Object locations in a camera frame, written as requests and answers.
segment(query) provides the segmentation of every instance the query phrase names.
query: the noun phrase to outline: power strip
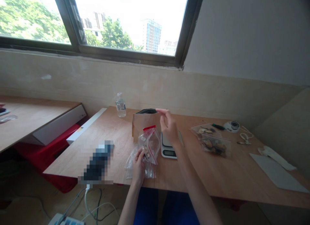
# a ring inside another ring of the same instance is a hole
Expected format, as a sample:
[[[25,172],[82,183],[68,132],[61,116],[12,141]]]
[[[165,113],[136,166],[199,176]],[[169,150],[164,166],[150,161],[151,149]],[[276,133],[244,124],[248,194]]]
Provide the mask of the power strip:
[[[57,225],[58,221],[62,217],[62,214],[55,214],[55,216],[52,218],[52,220],[49,222],[48,225]],[[64,221],[61,222],[60,225],[85,225],[84,222],[81,222],[77,219],[71,218],[71,217],[66,217]]]

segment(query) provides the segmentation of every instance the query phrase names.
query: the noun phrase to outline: digital kitchen scale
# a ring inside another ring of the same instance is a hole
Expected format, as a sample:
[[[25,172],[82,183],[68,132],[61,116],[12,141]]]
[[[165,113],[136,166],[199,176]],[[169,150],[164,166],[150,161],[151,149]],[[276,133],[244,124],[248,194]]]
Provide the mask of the digital kitchen scale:
[[[178,135],[181,144],[184,145],[180,131],[178,132]],[[176,159],[177,155],[175,154],[175,151],[169,140],[162,133],[160,134],[160,137],[161,137],[161,155],[166,158]]]

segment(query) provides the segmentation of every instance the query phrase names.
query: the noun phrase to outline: window frame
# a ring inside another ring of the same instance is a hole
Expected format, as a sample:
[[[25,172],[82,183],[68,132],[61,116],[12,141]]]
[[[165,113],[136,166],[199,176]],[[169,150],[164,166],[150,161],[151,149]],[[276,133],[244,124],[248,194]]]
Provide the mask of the window frame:
[[[55,0],[55,2],[71,45],[0,36],[0,47],[183,69],[202,4],[202,0],[187,0],[175,56],[166,56],[163,54],[88,46],[85,35],[83,36],[84,29],[81,20],[79,21],[78,11],[72,9],[76,6],[75,0]]]

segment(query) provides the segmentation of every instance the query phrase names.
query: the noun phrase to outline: screwdriver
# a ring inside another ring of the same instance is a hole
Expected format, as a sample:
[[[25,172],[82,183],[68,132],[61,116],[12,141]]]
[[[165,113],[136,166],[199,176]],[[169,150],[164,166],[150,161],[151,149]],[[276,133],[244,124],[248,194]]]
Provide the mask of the screwdriver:
[[[210,123],[213,127],[215,127],[215,128],[218,128],[219,130],[225,130],[225,127],[222,127],[222,126],[220,126],[220,125],[217,125],[217,124],[214,124],[214,123]]]

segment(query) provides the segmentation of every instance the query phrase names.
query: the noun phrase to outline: sky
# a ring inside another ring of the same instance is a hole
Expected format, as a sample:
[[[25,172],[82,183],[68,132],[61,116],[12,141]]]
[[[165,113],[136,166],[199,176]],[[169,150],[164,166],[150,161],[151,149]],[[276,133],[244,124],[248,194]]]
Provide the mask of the sky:
[[[55,0],[41,0],[50,10],[57,11]],[[76,0],[81,17],[104,12],[112,20],[120,19],[135,44],[141,42],[140,21],[154,19],[162,25],[161,40],[179,39],[187,0]]]

